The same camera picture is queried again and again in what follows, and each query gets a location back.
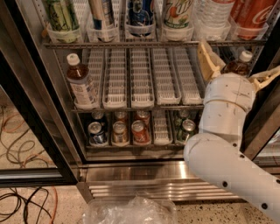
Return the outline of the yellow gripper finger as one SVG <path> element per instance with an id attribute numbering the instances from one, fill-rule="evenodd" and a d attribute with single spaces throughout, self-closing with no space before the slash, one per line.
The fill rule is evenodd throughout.
<path id="1" fill-rule="evenodd" d="M 273 69 L 256 73 L 248 78 L 256 91 L 267 87 L 275 78 L 280 75 L 280 66 Z"/>
<path id="2" fill-rule="evenodd" d="M 197 56 L 200 72 L 205 81 L 210 81 L 221 74 L 221 70 L 226 63 L 215 53 L 212 47 L 205 41 L 201 40 L 197 48 Z"/>

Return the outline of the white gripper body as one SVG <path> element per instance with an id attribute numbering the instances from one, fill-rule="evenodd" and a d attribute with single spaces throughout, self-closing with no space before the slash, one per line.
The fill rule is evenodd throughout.
<path id="1" fill-rule="evenodd" d="M 207 84 L 204 104 L 224 101 L 236 104 L 244 111 L 250 111 L 255 98 L 255 88 L 247 78 L 235 73 L 226 73 Z"/>

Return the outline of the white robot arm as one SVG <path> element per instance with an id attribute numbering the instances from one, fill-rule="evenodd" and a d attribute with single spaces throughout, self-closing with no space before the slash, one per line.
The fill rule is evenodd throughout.
<path id="1" fill-rule="evenodd" d="M 279 76 L 279 68 L 249 78 L 223 73 L 225 62 L 204 39 L 197 54 L 208 84 L 199 132 L 186 141 L 184 160 L 198 178 L 246 200 L 279 222 L 279 179 L 240 152 L 243 125 L 256 93 Z"/>

